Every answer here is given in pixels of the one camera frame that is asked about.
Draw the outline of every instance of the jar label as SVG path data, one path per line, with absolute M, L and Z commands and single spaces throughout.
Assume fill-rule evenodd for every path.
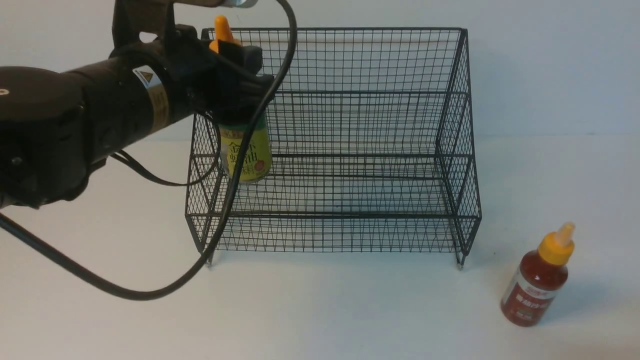
M 240 183 L 252 183 L 262 179 L 271 169 L 271 149 L 267 127 L 261 126 L 253 132 L 249 148 L 244 157 Z M 231 176 L 240 152 L 240 144 L 244 137 L 244 129 L 232 129 L 220 126 L 220 159 L 227 175 Z
M 538 322 L 557 295 L 557 290 L 543 290 L 527 281 L 520 267 L 507 287 L 502 306 L 512 316 L 528 322 Z

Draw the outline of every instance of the white wall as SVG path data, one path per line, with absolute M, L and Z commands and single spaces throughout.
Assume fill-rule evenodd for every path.
M 470 31 L 478 135 L 640 133 L 640 1 L 290 0 L 300 26 L 460 26 Z M 0 65 L 67 70 L 110 52 L 110 0 L 4 0 Z M 273 0 L 249 10 L 179 5 L 197 28 L 284 26 Z M 189 122 L 156 136 L 188 138 Z

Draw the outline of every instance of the warning label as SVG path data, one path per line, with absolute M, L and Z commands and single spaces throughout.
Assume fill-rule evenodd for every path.
M 133 73 L 145 86 L 154 109 L 154 124 L 151 132 L 155 133 L 169 125 L 169 98 L 160 77 L 151 67 L 145 65 L 133 69 Z
M 145 80 L 147 80 L 147 83 L 150 83 L 151 79 L 154 78 L 154 73 L 153 72 L 141 71 L 140 74 L 145 77 Z

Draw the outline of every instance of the yellow bottle cap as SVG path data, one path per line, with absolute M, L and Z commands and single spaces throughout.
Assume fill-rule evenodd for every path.
M 575 248 L 573 244 L 574 230 L 575 224 L 567 222 L 560 227 L 560 230 L 547 234 L 538 247 L 540 257 L 553 265 L 567 264 Z
M 216 30 L 216 39 L 209 44 L 209 49 L 211 51 L 220 53 L 218 41 L 232 42 L 237 45 L 241 45 L 238 40 L 234 39 L 234 35 L 231 33 L 231 27 L 229 26 L 229 21 L 226 16 L 216 16 L 216 19 L 214 20 L 214 29 Z

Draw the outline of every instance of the wire mesh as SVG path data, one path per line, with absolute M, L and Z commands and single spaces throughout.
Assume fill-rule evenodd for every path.
M 212 29 L 203 31 L 213 37 Z M 278 72 L 286 29 L 235 29 Z M 481 219 L 465 29 L 299 29 L 296 57 L 266 111 L 273 166 L 238 188 L 225 250 L 454 252 Z M 215 125 L 194 122 L 189 178 L 218 156 Z M 190 186 L 200 251 L 220 217 L 221 168 Z

